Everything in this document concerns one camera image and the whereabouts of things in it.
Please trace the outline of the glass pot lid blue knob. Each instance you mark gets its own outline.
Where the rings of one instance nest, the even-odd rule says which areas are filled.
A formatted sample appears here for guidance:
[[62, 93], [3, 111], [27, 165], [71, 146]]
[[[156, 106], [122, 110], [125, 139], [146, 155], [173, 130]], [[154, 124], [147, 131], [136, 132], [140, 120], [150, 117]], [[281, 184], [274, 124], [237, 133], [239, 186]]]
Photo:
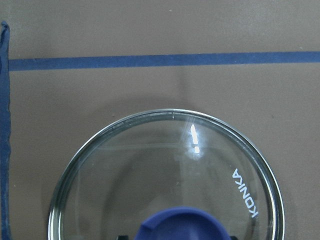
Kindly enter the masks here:
[[74, 155], [51, 200], [50, 240], [282, 240], [285, 214], [261, 151], [182, 109], [120, 119]]

